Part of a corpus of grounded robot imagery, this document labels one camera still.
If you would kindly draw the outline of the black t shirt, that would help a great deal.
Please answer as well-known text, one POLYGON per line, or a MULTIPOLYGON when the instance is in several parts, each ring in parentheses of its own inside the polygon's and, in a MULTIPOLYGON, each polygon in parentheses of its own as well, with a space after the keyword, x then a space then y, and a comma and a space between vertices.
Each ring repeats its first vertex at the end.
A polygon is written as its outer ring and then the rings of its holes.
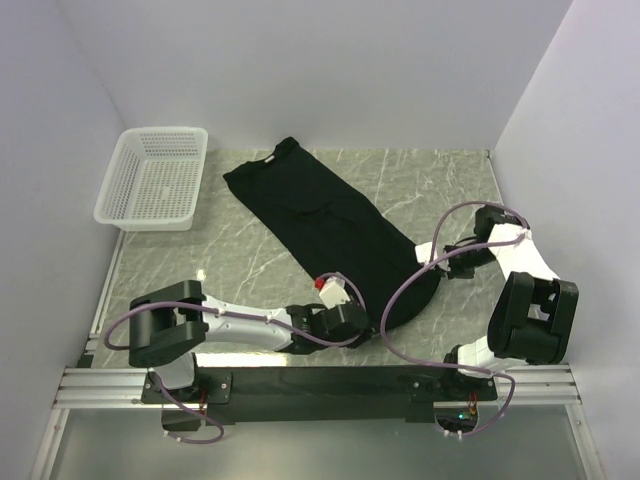
POLYGON ((355 284, 373 331, 408 323, 433 299, 440 273, 405 287, 419 269, 414 243, 294 138, 277 144, 270 161, 246 162, 223 178, 312 278, 339 272, 355 284))

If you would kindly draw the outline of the white plastic basket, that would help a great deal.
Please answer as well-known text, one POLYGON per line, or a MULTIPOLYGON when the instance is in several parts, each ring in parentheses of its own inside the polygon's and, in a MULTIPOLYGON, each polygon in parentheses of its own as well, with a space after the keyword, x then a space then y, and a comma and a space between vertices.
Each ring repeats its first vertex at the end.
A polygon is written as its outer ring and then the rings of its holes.
POLYGON ((104 176, 94 219, 125 232, 189 230, 207 146, 208 132, 199 127, 124 131, 104 176))

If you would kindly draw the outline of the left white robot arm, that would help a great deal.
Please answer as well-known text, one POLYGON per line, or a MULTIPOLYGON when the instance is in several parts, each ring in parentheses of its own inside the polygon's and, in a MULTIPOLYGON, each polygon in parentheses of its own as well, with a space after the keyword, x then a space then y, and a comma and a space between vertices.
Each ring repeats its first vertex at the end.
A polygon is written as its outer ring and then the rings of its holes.
POLYGON ((129 365, 159 373, 166 392, 179 402, 199 392, 193 350, 202 343, 310 355, 328 347, 353 347, 370 330, 365 308, 346 293, 319 304, 260 309, 206 295, 195 280, 135 298, 130 313, 129 365))

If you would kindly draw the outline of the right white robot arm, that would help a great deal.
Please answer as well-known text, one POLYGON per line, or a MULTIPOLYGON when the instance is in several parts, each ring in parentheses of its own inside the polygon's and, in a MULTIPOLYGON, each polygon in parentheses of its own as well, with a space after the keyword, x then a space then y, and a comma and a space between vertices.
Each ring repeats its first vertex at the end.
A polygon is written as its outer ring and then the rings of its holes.
POLYGON ((473 235, 442 248, 449 279, 471 279, 497 262, 505 283, 487 333, 454 347, 439 374, 444 395, 460 399, 474 378, 489 378, 522 365, 555 365, 566 354, 579 299, 577 285, 550 269, 536 248, 531 227, 515 211, 476 201, 473 235))

